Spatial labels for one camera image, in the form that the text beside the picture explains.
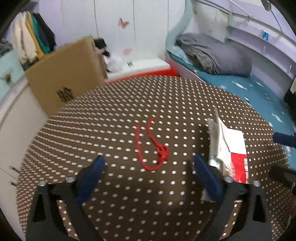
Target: teal bed sheet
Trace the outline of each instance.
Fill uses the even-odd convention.
[[[252,106],[269,124],[274,131],[292,135],[295,125],[289,115],[287,105],[254,74],[249,77],[233,75],[212,75],[200,71],[195,66],[169,53],[170,57],[191,72],[197,74],[206,83],[235,94]],[[296,149],[284,146],[289,164],[296,169]]]

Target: metal bolt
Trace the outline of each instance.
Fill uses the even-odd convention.
[[[260,187],[260,186],[261,186],[261,184],[260,184],[259,181],[253,181],[253,185],[254,185],[255,187]]]
[[[232,177],[230,177],[230,176],[226,176],[226,177],[224,177],[224,181],[226,181],[226,182],[228,182],[228,183],[232,183],[234,180],[233,180]]]
[[[46,184],[47,184],[47,181],[42,180],[42,181],[40,181],[40,182],[38,183],[38,186],[39,186],[39,187],[44,187]]]
[[[76,181],[76,177],[72,176],[72,177],[67,177],[66,178],[66,183],[73,183]]]

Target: red rope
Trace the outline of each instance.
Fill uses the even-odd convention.
[[[138,159],[140,160],[142,166],[147,170],[147,171],[156,171],[158,168],[161,167],[164,161],[168,160],[168,147],[165,145],[161,145],[160,143],[157,142],[157,140],[152,136],[150,127],[151,127],[151,122],[154,120],[154,117],[152,117],[147,124],[147,135],[149,136],[150,140],[156,145],[156,151],[158,153],[158,159],[157,163],[158,165],[156,167],[149,167],[146,165],[145,162],[143,162],[143,157],[140,149],[140,125],[137,125],[136,129],[136,148],[138,149]]]

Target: polka dot tablecloth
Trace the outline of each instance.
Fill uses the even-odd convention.
[[[287,224],[291,191],[268,177],[273,164],[288,166],[273,130],[235,95],[198,80],[147,76],[98,87],[52,115],[29,146],[18,181],[17,205],[25,232],[31,200],[40,180],[64,181],[88,166],[98,154],[106,172],[91,199],[83,204],[91,223],[105,240],[195,240],[216,211],[216,203],[200,201],[202,185],[194,177],[192,155],[209,154],[206,118],[217,107],[228,128],[243,131],[249,180],[266,192],[273,239]],[[156,147],[147,136],[168,146],[169,159],[149,172],[138,160],[136,125],[144,161],[155,166]],[[68,233],[75,230],[62,201],[58,202]],[[221,238],[230,234],[239,204],[234,204]]]

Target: cardboard box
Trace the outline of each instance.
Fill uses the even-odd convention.
[[[104,85],[107,73],[88,36],[48,54],[26,71],[26,77],[44,111],[52,115],[71,99]]]

